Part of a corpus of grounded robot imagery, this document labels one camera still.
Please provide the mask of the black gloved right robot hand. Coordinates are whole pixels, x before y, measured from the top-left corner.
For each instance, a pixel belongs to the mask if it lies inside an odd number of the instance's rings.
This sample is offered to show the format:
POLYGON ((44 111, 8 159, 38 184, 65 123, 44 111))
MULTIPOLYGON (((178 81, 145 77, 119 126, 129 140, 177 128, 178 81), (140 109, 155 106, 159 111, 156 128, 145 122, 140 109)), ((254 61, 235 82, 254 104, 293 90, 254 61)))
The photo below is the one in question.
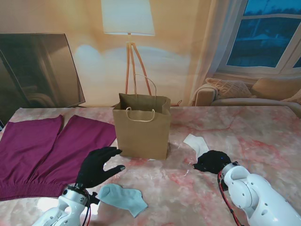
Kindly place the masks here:
POLYGON ((193 168, 201 172, 218 174, 230 163, 231 159, 226 153, 210 150, 198 157, 197 163, 193 164, 193 168))

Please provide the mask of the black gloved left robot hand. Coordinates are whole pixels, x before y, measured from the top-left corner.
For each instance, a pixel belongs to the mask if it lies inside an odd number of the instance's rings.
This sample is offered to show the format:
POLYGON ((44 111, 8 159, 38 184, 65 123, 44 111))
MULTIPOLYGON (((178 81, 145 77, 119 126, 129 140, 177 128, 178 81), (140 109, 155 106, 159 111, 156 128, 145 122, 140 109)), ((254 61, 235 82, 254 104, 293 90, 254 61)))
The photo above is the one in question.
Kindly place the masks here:
POLYGON ((107 171, 103 169, 108 160, 121 153, 120 149, 112 146, 91 151, 80 167, 75 186, 81 189, 93 188, 123 171, 126 168, 124 165, 107 171))

